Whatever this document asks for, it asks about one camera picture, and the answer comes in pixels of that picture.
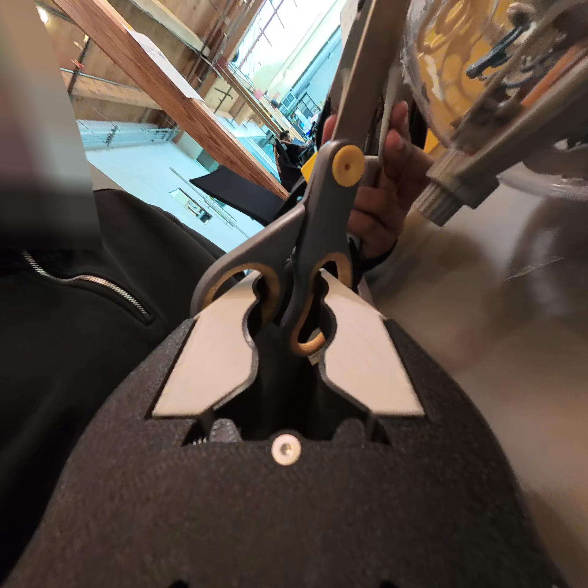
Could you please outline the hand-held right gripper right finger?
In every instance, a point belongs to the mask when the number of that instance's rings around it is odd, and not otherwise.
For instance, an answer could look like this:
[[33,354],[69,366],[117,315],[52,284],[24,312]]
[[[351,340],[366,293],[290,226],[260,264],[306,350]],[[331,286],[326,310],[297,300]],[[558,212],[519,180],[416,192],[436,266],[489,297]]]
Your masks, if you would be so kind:
[[424,417],[383,315],[326,270],[323,299],[334,331],[323,348],[323,381],[373,417]]

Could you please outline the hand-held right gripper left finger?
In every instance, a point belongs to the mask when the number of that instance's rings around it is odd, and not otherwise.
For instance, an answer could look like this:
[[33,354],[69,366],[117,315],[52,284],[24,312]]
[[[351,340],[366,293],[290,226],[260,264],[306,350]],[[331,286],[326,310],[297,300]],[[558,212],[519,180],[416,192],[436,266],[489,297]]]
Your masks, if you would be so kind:
[[217,410],[253,384],[259,354],[247,319],[258,303],[260,278],[248,274],[195,317],[152,410],[154,419],[213,425]]

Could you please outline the clear plastic maze ball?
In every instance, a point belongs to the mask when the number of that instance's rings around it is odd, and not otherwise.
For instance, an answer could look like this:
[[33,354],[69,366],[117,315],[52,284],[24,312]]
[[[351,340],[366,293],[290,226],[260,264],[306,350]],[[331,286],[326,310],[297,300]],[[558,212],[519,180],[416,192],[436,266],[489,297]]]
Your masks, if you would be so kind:
[[411,1],[403,65],[442,149],[424,217],[443,226],[500,182],[587,195],[587,1]]

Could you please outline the grey yellow scissors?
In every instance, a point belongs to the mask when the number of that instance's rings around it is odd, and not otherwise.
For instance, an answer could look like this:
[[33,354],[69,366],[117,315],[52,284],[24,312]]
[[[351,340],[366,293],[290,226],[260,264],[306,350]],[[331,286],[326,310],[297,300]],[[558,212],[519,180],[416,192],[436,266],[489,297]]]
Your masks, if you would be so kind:
[[410,1],[358,1],[324,113],[336,124],[316,153],[303,198],[283,216],[216,261],[199,281],[190,311],[206,309],[227,279],[241,270],[263,276],[267,324],[283,308],[281,329],[296,355],[310,356],[326,342],[319,332],[299,340],[315,296],[319,270],[334,262],[337,279],[351,288],[347,225],[364,168],[364,143],[388,71],[399,60]]

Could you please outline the person's left hand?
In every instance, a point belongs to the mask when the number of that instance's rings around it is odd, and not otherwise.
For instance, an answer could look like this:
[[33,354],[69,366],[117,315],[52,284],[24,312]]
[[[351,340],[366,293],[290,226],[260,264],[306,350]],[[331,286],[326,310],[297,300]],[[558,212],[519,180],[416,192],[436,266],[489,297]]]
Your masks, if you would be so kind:
[[393,107],[375,187],[357,190],[348,232],[359,239],[364,259],[388,254],[400,237],[413,203],[428,185],[433,159],[414,145],[409,134],[409,106]]

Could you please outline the black board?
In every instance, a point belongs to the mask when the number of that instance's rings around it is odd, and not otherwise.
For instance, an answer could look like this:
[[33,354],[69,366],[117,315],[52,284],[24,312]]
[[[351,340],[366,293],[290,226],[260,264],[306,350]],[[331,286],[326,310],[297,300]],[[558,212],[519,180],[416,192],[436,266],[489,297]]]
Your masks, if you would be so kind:
[[301,178],[286,199],[239,176],[225,166],[190,183],[210,197],[267,226],[290,211],[303,197],[307,182]]

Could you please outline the clear plastic wrapper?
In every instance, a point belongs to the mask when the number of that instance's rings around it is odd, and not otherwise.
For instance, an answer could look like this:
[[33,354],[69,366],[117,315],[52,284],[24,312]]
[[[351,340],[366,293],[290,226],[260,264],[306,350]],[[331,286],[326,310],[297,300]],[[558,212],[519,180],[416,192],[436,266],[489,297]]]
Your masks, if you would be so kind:
[[548,258],[546,261],[542,261],[539,263],[533,263],[531,265],[527,265],[524,266],[523,268],[519,268],[518,270],[515,270],[513,273],[510,273],[509,275],[507,275],[504,278],[504,282],[509,282],[518,278],[522,278],[528,275],[533,275],[534,273],[547,268],[548,266],[551,266],[555,263],[559,263],[561,261],[563,261],[564,258],[561,256],[554,256],[551,258]]

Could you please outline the diagonal wooden beam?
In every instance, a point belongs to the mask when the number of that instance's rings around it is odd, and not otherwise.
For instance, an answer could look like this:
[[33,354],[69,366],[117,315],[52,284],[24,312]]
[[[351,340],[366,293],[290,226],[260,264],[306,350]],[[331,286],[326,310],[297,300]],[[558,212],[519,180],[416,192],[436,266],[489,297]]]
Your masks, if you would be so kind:
[[201,99],[189,98],[134,37],[107,1],[56,1],[84,33],[220,165],[268,189],[288,192],[217,120]]

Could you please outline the white paper sheet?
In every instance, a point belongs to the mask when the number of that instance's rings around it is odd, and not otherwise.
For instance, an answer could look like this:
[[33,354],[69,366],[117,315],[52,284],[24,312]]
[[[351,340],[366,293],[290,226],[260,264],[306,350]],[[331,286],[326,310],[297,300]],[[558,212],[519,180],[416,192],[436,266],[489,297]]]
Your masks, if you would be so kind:
[[143,48],[144,52],[151,58],[151,61],[166,76],[166,78],[188,99],[194,99],[203,102],[198,92],[191,87],[187,80],[182,77],[180,72],[173,66],[164,53],[143,33],[130,31],[130,35]]

